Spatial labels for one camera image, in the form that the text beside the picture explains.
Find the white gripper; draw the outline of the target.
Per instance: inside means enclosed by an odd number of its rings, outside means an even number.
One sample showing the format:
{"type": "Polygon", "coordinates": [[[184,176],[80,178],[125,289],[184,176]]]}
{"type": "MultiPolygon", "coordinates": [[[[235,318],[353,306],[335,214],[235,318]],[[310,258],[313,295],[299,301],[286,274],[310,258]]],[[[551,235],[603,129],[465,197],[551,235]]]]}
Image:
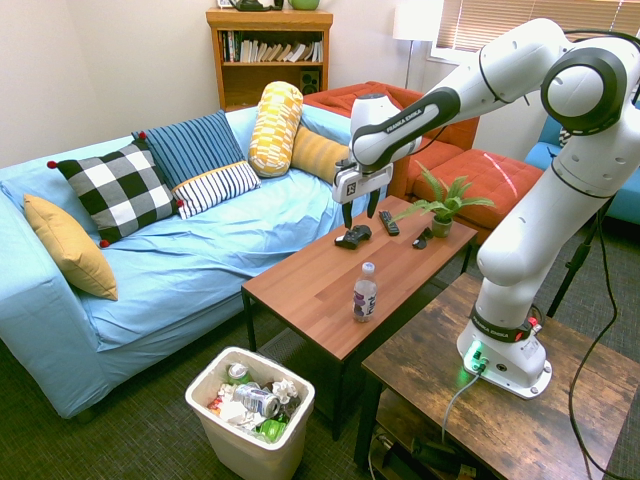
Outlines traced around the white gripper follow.
{"type": "Polygon", "coordinates": [[[344,160],[337,162],[334,168],[332,198],[337,203],[343,203],[342,215],[347,230],[352,228],[353,200],[369,193],[367,203],[367,217],[371,219],[379,203],[382,187],[391,182],[393,165],[388,164],[381,170],[365,174],[358,163],[344,160]]]}

